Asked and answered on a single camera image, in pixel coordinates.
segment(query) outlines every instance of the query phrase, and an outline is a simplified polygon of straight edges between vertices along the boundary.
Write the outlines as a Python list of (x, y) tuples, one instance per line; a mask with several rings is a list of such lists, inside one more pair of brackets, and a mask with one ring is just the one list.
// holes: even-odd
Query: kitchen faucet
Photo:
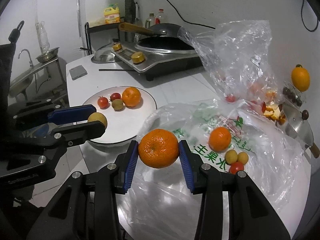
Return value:
[(19, 55), (18, 55), (18, 59), (20, 58), (20, 54), (21, 54), (21, 52), (23, 52), (23, 51), (28, 52), (29, 59), (30, 59), (29, 64), (30, 64), (30, 67), (33, 69), (33, 68), (34, 68), (34, 65), (33, 65), (33, 62), (32, 62), (32, 59), (31, 59), (31, 56), (30, 56), (30, 52), (29, 52), (29, 50), (27, 50), (27, 49), (23, 49), (22, 51), (20, 51), (20, 52), (19, 52)]

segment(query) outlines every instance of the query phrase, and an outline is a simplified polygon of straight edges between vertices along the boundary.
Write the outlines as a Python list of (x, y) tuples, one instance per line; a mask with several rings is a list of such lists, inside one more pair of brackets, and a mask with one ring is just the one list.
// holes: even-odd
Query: yellow jug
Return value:
[(104, 18), (105, 18), (106, 24), (119, 23), (120, 22), (120, 12), (119, 12), (118, 5), (111, 4), (111, 5), (109, 5), (108, 8), (105, 8)]

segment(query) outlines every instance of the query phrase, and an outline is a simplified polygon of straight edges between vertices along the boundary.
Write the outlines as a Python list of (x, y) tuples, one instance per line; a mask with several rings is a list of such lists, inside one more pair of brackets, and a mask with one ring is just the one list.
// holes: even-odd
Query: stove knob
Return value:
[(132, 59), (133, 63), (139, 64), (139, 63), (145, 61), (146, 58), (144, 57), (144, 54), (141, 51), (138, 51), (138, 52), (131, 55), (131, 59)]
[(112, 47), (113, 47), (114, 51), (122, 49), (122, 45), (120, 43), (117, 43), (116, 45), (113, 45)]

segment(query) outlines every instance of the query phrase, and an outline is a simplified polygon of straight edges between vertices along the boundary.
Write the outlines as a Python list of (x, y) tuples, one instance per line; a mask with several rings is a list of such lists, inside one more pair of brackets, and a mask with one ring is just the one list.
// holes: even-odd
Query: round plate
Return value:
[[(97, 112), (105, 115), (108, 121), (105, 133), (100, 138), (90, 140), (94, 144), (111, 147), (134, 138), (142, 127), (145, 119), (157, 109), (154, 98), (145, 90), (138, 88), (141, 93), (140, 103), (136, 107), (125, 106), (122, 110), (115, 111), (111, 106), (110, 96), (113, 93), (122, 95), (122, 92), (126, 88), (128, 87), (108, 88), (96, 93), (84, 102), (84, 105), (93, 105), (97, 109)], [(100, 109), (97, 103), (99, 97), (108, 98), (110, 105), (107, 109)]]

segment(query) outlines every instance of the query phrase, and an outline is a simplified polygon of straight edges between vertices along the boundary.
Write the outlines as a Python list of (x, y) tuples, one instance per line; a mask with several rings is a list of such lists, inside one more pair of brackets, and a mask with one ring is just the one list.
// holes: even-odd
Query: clear plastic bag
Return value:
[[(299, 143), (283, 134), (273, 122), (252, 110), (244, 100), (229, 104), (207, 100), (193, 104), (169, 104), (156, 110), (145, 121), (137, 140), (150, 130), (172, 131), (185, 139), (195, 154), (219, 171), (227, 172), (223, 153), (213, 153), (208, 146), (211, 131), (227, 127), (231, 146), (249, 154), (245, 171), (280, 212), (287, 203), (303, 150)], [(228, 239), (228, 193), (223, 195), (223, 235)], [(193, 239), (199, 217), (201, 195), (187, 189), (179, 159), (171, 166), (153, 169), (137, 162), (132, 187), (126, 195), (117, 195), (121, 212), (133, 239)]]
[(181, 27), (178, 37), (195, 48), (221, 98), (257, 103), (283, 100), (268, 65), (269, 21), (223, 23), (216, 30), (199, 34)]

